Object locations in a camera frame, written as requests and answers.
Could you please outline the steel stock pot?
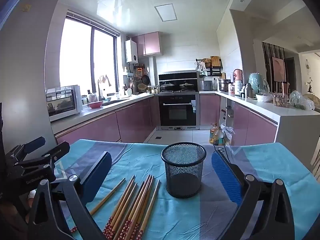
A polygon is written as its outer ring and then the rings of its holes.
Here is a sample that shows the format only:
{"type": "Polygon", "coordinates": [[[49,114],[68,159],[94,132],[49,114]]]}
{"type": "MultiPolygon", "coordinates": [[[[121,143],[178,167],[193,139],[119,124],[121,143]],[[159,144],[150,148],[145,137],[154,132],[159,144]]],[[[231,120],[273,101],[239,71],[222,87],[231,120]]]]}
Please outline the steel stock pot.
{"type": "Polygon", "coordinates": [[[230,83],[230,79],[218,79],[218,90],[220,92],[228,92],[228,86],[230,83]]]}

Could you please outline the yellow oil bottle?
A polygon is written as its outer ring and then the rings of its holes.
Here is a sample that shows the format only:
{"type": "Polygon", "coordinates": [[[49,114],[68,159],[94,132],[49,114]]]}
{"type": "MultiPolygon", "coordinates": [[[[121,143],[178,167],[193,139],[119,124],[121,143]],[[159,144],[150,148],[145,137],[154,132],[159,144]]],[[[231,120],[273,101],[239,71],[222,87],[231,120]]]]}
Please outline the yellow oil bottle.
{"type": "Polygon", "coordinates": [[[215,132],[218,129],[217,123],[211,124],[210,134],[209,134],[209,143],[214,145],[215,144],[215,132]]]}

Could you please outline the black mesh pen holder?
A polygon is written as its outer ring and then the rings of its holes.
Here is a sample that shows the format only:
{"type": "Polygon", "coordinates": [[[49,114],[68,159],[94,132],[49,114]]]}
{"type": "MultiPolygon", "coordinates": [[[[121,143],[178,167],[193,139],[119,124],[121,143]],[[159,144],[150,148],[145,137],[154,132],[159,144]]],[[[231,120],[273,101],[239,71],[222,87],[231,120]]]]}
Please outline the black mesh pen holder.
{"type": "Polygon", "coordinates": [[[206,156],[204,147],[194,142],[177,142],[162,150],[166,189],[171,196],[184,199],[200,192],[206,156]]]}

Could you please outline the hanging frying pan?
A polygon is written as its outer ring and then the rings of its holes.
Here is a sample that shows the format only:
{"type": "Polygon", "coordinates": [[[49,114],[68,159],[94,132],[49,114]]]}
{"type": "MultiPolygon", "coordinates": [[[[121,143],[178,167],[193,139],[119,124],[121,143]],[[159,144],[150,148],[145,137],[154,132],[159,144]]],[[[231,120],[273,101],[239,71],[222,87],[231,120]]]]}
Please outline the hanging frying pan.
{"type": "Polygon", "coordinates": [[[148,76],[148,72],[146,70],[143,70],[143,75],[141,77],[142,79],[142,83],[144,83],[145,85],[149,85],[150,84],[150,78],[148,76]]]}

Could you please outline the ceiling light panel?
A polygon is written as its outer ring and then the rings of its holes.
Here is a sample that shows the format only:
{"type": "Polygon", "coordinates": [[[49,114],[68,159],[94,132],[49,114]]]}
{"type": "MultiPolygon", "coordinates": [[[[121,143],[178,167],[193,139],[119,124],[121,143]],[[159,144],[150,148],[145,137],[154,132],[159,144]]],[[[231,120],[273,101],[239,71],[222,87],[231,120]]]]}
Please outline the ceiling light panel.
{"type": "Polygon", "coordinates": [[[155,10],[159,15],[162,22],[176,21],[177,15],[172,3],[157,5],[155,6],[155,10]]]}

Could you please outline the pink wall picture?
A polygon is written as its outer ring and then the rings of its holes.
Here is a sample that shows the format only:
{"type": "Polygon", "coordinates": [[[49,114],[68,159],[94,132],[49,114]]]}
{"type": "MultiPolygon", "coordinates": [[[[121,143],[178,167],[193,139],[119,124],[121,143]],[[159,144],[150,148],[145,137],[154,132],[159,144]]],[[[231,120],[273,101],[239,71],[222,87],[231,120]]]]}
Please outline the pink wall picture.
{"type": "Polygon", "coordinates": [[[286,70],[283,59],[272,57],[273,79],[276,82],[286,82],[286,70]]]}

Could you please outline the pink upper cabinet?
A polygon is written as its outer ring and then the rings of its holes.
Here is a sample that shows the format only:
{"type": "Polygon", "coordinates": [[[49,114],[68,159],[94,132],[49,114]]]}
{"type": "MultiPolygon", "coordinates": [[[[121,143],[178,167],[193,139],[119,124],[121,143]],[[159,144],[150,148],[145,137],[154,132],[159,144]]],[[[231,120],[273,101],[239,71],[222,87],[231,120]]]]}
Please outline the pink upper cabinet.
{"type": "Polygon", "coordinates": [[[132,38],[137,44],[138,56],[161,55],[160,32],[147,33],[132,38]]]}

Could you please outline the kitchen window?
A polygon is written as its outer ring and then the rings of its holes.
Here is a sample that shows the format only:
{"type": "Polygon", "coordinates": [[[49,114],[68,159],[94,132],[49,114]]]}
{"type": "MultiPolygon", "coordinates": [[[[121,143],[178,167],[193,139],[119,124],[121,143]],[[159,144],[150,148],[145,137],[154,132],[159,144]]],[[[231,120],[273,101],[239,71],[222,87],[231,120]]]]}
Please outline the kitchen window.
{"type": "Polygon", "coordinates": [[[82,95],[118,92],[118,39],[106,26],[67,12],[60,43],[60,85],[79,85],[82,95]]]}

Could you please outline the clear plastic bag greens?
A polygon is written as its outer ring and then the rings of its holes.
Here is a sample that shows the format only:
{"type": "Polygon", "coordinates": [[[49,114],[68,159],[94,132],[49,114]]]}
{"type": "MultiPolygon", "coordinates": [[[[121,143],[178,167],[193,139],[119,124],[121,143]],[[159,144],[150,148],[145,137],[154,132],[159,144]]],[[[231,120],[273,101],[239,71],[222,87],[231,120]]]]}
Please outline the clear plastic bag greens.
{"type": "Polygon", "coordinates": [[[289,103],[291,106],[297,108],[297,109],[302,109],[302,110],[307,110],[307,111],[313,111],[315,109],[315,104],[312,100],[306,98],[305,96],[302,95],[302,93],[294,90],[292,93],[289,95],[289,103]]]}

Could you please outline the white water heater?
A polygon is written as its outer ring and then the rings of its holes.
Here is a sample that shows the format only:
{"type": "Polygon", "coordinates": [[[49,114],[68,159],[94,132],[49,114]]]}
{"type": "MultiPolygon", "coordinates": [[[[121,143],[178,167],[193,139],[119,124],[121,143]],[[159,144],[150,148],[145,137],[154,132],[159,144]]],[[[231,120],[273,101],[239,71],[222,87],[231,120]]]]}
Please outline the white water heater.
{"type": "Polygon", "coordinates": [[[138,63],[137,44],[133,40],[125,41],[125,57],[127,63],[138,63]]]}

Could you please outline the mint green appliance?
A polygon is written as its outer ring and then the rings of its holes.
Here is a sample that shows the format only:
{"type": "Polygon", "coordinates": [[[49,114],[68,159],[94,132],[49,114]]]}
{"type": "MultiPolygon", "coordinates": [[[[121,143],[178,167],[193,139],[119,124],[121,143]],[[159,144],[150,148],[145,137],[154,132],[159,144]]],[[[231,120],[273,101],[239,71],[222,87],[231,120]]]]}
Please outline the mint green appliance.
{"type": "Polygon", "coordinates": [[[251,85],[254,95],[266,91],[263,77],[259,73],[251,73],[248,78],[248,83],[251,85]]]}

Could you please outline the glass jar with food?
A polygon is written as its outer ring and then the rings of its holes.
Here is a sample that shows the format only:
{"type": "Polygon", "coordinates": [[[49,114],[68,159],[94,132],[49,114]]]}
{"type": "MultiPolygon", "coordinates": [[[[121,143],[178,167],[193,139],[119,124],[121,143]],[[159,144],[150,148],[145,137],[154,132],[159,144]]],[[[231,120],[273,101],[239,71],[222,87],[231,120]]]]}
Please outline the glass jar with food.
{"type": "Polygon", "coordinates": [[[273,104],[278,107],[286,108],[288,105],[289,98],[286,94],[283,93],[273,93],[273,104]]]}

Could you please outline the bamboo chopstick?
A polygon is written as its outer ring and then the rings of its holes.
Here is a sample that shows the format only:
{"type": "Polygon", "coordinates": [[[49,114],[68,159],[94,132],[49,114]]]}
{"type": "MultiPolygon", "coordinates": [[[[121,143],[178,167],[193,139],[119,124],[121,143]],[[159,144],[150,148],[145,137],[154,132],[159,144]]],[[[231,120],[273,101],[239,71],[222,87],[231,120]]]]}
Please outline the bamboo chopstick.
{"type": "Polygon", "coordinates": [[[155,190],[153,192],[151,201],[150,201],[150,203],[148,205],[148,209],[146,211],[145,217],[144,217],[144,219],[142,221],[141,227],[140,227],[139,232],[137,234],[137,237],[136,237],[137,240],[142,240],[143,233],[144,233],[144,231],[146,229],[146,226],[148,224],[148,221],[149,221],[149,218],[150,218],[150,215],[151,215],[151,211],[152,211],[153,205],[154,205],[156,197],[157,197],[157,193],[158,193],[158,189],[159,189],[160,183],[161,183],[161,181],[158,180],[157,184],[156,184],[156,187],[155,187],[155,190]]]}
{"type": "Polygon", "coordinates": [[[135,228],[135,224],[141,213],[142,207],[144,205],[145,199],[148,195],[148,191],[152,185],[152,182],[153,182],[153,176],[149,175],[148,179],[146,180],[146,183],[144,184],[144,188],[142,189],[140,197],[138,197],[137,199],[137,204],[135,204],[135,206],[133,207],[134,213],[130,218],[130,222],[128,223],[128,227],[125,233],[125,240],[131,239],[132,232],[135,228]]]}
{"type": "Polygon", "coordinates": [[[120,188],[126,179],[123,178],[89,213],[93,216],[103,205],[104,203],[120,188]]]}
{"type": "Polygon", "coordinates": [[[137,183],[135,183],[135,181],[133,182],[133,185],[131,187],[131,192],[129,193],[129,196],[126,197],[126,202],[123,205],[123,207],[121,209],[119,209],[119,213],[117,213],[118,217],[116,219],[116,221],[111,223],[111,226],[108,230],[108,237],[106,239],[113,239],[114,235],[115,235],[115,231],[116,231],[116,227],[121,223],[122,217],[124,215],[124,213],[126,212],[126,209],[129,205],[130,199],[132,198],[134,192],[135,192],[135,188],[136,188],[137,183]]]}
{"type": "Polygon", "coordinates": [[[123,236],[121,236],[121,232],[124,231],[126,232],[127,230],[125,229],[125,227],[129,224],[129,222],[131,221],[133,215],[135,214],[135,211],[137,209],[137,206],[140,202],[140,199],[147,187],[147,183],[149,182],[149,180],[151,179],[151,175],[149,174],[146,178],[146,180],[141,184],[139,190],[136,192],[136,194],[134,195],[134,197],[132,199],[130,199],[129,202],[129,207],[126,209],[126,212],[124,213],[121,223],[116,227],[116,231],[115,231],[115,235],[113,239],[123,239],[123,236]]]}
{"type": "Polygon", "coordinates": [[[126,197],[129,196],[129,193],[131,192],[131,187],[133,185],[133,182],[134,182],[134,179],[135,179],[135,175],[133,175],[128,183],[128,185],[126,186],[125,188],[125,191],[123,192],[123,194],[121,195],[121,198],[119,199],[116,207],[114,208],[114,210],[112,211],[111,213],[111,216],[107,222],[107,224],[105,225],[104,229],[103,229],[103,235],[107,238],[108,237],[108,230],[111,226],[111,223],[116,221],[118,215],[117,213],[119,213],[119,209],[121,209],[123,207],[123,205],[125,204],[126,202],[126,197]]]}

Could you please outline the pink bowl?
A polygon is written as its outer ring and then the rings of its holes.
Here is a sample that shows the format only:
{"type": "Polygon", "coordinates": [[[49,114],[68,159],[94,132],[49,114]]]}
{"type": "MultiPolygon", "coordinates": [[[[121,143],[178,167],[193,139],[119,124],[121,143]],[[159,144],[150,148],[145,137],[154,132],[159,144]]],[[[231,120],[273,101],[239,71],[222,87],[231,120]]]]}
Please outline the pink bowl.
{"type": "Polygon", "coordinates": [[[97,109],[97,108],[101,108],[103,105],[103,101],[96,101],[96,102],[90,102],[88,104],[88,107],[91,109],[97,109]]]}

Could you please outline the white microwave oven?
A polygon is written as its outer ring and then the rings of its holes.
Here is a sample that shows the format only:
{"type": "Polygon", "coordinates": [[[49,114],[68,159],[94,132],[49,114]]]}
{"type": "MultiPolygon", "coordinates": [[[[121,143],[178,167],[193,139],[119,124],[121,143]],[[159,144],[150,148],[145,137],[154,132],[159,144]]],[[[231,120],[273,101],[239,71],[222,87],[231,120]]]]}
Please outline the white microwave oven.
{"type": "Polygon", "coordinates": [[[80,86],[65,86],[46,90],[50,122],[79,114],[82,111],[80,86]]]}

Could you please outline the dark soy sauce bottle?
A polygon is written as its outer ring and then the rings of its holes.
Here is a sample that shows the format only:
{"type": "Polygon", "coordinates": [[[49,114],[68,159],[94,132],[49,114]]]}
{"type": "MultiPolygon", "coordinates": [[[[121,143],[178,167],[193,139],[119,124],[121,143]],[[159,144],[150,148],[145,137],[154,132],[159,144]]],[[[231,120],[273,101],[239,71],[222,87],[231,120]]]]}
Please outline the dark soy sauce bottle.
{"type": "Polygon", "coordinates": [[[221,127],[219,127],[214,133],[214,145],[222,146],[224,143],[224,132],[221,127]]]}

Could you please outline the black range hood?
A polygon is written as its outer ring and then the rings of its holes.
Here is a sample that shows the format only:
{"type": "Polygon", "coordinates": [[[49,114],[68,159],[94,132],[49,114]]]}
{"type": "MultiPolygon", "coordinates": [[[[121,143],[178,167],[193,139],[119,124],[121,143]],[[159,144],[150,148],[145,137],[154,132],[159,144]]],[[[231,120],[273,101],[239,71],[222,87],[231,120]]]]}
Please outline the black range hood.
{"type": "Polygon", "coordinates": [[[198,73],[196,70],[176,71],[159,74],[161,93],[197,92],[198,73]]]}

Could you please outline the blue grey tablecloth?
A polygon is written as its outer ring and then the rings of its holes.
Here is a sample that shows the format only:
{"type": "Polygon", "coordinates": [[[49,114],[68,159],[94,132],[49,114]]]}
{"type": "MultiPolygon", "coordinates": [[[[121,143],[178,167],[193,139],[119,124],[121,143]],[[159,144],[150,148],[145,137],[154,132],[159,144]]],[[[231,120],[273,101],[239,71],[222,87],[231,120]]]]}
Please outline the blue grey tablecloth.
{"type": "MultiPolygon", "coordinates": [[[[112,167],[94,200],[94,208],[121,180],[134,178],[140,184],[148,175],[155,178],[159,191],[147,223],[144,239],[216,239],[236,210],[212,167],[215,147],[205,147],[201,191],[188,199],[177,199],[165,188],[163,146],[78,140],[56,164],[58,178],[81,174],[108,152],[112,167]]],[[[287,189],[295,223],[295,238],[302,239],[319,215],[319,183],[313,174],[282,144],[228,146],[227,158],[244,174],[262,181],[281,179],[287,189]]]]}

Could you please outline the pink kettle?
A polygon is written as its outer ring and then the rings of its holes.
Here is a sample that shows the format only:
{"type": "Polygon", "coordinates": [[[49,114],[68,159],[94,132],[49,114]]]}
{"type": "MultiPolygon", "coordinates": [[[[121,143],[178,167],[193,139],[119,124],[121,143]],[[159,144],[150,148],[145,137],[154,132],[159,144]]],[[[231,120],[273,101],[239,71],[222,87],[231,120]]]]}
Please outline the pink kettle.
{"type": "Polygon", "coordinates": [[[235,81],[244,81],[243,71],[241,69],[235,69],[233,71],[233,80],[235,81]]]}

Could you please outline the black built-in oven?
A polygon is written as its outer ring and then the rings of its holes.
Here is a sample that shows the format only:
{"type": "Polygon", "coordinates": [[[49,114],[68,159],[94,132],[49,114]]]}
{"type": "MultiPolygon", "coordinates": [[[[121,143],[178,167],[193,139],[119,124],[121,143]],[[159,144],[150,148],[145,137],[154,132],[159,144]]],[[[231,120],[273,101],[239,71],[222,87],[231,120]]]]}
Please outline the black built-in oven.
{"type": "Polygon", "coordinates": [[[158,105],[160,130],[199,129],[199,93],[164,93],[158,96],[158,105]]]}

